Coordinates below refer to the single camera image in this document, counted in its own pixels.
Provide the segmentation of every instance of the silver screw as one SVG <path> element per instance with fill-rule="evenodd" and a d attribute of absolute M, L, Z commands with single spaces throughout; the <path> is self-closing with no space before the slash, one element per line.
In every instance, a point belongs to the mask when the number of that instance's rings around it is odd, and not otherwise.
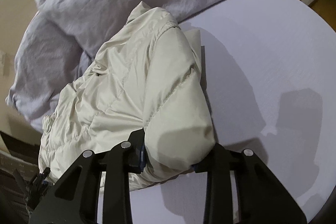
<path fill-rule="evenodd" d="M 130 146 L 131 146 L 131 143 L 130 143 L 130 142 L 127 142 L 127 141 L 121 143 L 121 147 L 122 147 L 122 148 L 129 148 Z"/>
<path fill-rule="evenodd" d="M 245 156 L 253 156 L 254 153 L 251 149 L 245 149 L 244 154 Z"/>
<path fill-rule="evenodd" d="M 83 152 L 83 157 L 84 158 L 90 158 L 92 156 L 92 151 L 91 150 L 85 150 Z"/>

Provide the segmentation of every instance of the round rivet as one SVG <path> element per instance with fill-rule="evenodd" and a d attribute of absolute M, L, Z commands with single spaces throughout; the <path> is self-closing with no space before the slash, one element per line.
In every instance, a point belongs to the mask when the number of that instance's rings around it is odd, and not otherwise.
<path fill-rule="evenodd" d="M 83 157 L 84 158 L 90 158 L 92 156 L 92 151 L 91 150 L 85 150 L 83 152 Z"/>
<path fill-rule="evenodd" d="M 131 146 L 131 143 L 130 143 L 130 142 L 127 142 L 127 141 L 121 143 L 121 147 L 122 147 L 122 148 L 129 148 L 130 146 Z"/>
<path fill-rule="evenodd" d="M 253 156 L 254 153 L 251 149 L 245 149 L 244 154 L 245 156 Z"/>

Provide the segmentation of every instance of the white jacket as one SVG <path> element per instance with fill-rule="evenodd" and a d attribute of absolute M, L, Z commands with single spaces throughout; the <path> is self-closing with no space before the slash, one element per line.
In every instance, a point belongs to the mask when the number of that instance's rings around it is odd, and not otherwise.
<path fill-rule="evenodd" d="M 129 174 L 130 190 L 188 170 L 215 143 L 200 76 L 199 31 L 184 34 L 166 10 L 141 2 L 44 117 L 40 171 L 50 167 L 56 182 L 84 150 L 110 150 L 142 127 L 150 165 Z"/>

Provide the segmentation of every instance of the wall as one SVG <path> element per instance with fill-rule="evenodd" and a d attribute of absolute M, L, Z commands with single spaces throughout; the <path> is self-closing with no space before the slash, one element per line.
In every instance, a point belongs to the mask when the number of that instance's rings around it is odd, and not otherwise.
<path fill-rule="evenodd" d="M 39 143 L 41 134 L 8 107 L 5 98 L 15 77 L 14 56 L 36 11 L 34 0 L 0 0 L 0 51 L 6 53 L 4 75 L 0 75 L 0 130 L 32 144 Z M 6 151 L 1 139 L 0 149 Z"/>

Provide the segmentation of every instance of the cream puffer jacket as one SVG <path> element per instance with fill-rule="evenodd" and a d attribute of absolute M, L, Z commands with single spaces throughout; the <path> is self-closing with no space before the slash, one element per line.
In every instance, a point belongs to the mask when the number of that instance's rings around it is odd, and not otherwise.
<path fill-rule="evenodd" d="M 141 2 L 44 117 L 40 171 L 50 167 L 56 182 L 84 150 L 110 150 L 141 128 L 150 164 L 129 174 L 130 190 L 188 170 L 215 143 L 200 76 L 199 31 L 183 33 L 166 10 Z"/>

